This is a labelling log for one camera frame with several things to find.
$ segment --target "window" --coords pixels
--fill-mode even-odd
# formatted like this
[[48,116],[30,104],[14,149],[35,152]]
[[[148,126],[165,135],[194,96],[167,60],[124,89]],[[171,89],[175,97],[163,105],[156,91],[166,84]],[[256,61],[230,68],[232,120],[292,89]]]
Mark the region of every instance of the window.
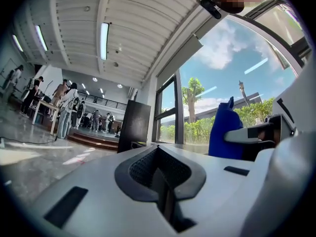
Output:
[[175,122],[176,115],[170,115],[158,121],[157,140],[167,143],[175,143]]
[[172,82],[166,89],[163,90],[161,95],[161,106],[158,110],[159,114],[174,108],[174,82]]
[[[272,113],[273,98],[296,77],[274,46],[236,21],[223,19],[200,41],[203,47],[180,68],[184,139],[207,145],[221,102],[233,96],[235,111],[249,127]],[[172,129],[171,121],[161,121],[168,138]]]
[[304,37],[294,11],[285,4],[273,7],[256,21],[275,32],[289,45]]
[[153,131],[153,141],[183,144],[183,113],[179,71],[165,82],[156,93]]

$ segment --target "stone floor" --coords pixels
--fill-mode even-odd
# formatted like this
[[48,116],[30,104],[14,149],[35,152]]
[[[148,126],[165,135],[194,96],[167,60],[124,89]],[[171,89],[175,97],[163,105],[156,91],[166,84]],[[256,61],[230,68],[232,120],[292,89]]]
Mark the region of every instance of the stone floor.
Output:
[[95,131],[92,131],[91,129],[88,129],[88,128],[79,127],[78,132],[92,136],[92,137],[98,137],[98,138],[101,138],[104,140],[119,141],[119,138],[116,138],[115,134],[105,133],[105,132],[101,132],[101,131],[95,132]]
[[3,183],[30,205],[48,186],[87,161],[115,152],[51,136],[0,100],[0,172]]

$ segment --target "staircase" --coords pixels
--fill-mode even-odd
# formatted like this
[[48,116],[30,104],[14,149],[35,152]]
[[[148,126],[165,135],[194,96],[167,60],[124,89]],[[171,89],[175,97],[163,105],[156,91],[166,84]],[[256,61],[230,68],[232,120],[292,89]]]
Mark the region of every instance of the staircase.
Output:
[[111,151],[117,151],[119,146],[117,141],[104,140],[76,132],[73,135],[68,135],[67,139],[85,146]]

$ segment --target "building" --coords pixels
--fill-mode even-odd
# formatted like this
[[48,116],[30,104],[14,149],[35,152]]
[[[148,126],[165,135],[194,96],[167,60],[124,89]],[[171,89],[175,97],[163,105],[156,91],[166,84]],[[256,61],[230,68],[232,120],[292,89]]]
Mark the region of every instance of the building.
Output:
[[[255,104],[255,103],[262,103],[262,100],[261,100],[261,97],[260,97],[260,94],[258,92],[250,95],[250,96],[247,96],[247,100],[250,104]],[[246,101],[242,98],[242,99],[239,99],[237,101],[235,101],[235,104],[234,104],[234,108],[233,109],[240,109],[244,106],[247,106],[247,103]],[[211,109],[209,111],[205,111],[205,112],[202,112],[202,113],[197,113],[196,114],[196,120],[200,120],[200,119],[210,119],[211,117],[215,116],[216,115],[216,112],[217,112],[217,109],[218,108],[214,108],[214,109]],[[189,123],[189,116],[187,117],[184,117],[184,122],[187,122]],[[168,122],[164,122],[164,123],[161,123],[161,125],[164,125],[164,126],[170,126],[170,125],[175,125],[175,120],[171,120],[171,121],[168,121]]]

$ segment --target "white table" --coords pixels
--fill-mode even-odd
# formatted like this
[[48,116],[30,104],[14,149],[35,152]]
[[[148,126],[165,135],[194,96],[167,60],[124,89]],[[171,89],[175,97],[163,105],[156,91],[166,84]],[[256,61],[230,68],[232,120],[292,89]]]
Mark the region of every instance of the white table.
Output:
[[53,125],[51,126],[51,130],[50,130],[50,135],[53,135],[54,134],[54,128],[55,128],[57,115],[58,115],[58,112],[59,112],[59,108],[57,106],[49,104],[49,103],[47,103],[47,102],[45,102],[43,100],[39,100],[39,103],[36,106],[36,110],[35,110],[35,114],[34,114],[34,117],[33,117],[32,124],[35,124],[36,116],[38,115],[40,105],[44,105],[44,106],[49,107],[50,109],[55,111],[54,117],[53,117]]

